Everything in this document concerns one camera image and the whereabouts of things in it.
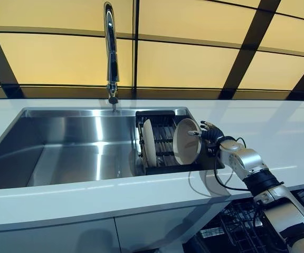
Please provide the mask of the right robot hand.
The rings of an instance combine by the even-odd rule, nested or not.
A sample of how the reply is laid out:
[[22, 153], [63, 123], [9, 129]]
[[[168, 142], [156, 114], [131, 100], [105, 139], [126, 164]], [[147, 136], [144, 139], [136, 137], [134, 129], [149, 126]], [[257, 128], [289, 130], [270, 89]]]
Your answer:
[[221, 138], [224, 137], [222, 130], [210, 122], [201, 121], [200, 128], [200, 130], [189, 130], [187, 131], [187, 134], [190, 136], [199, 137], [211, 144], [217, 143]]

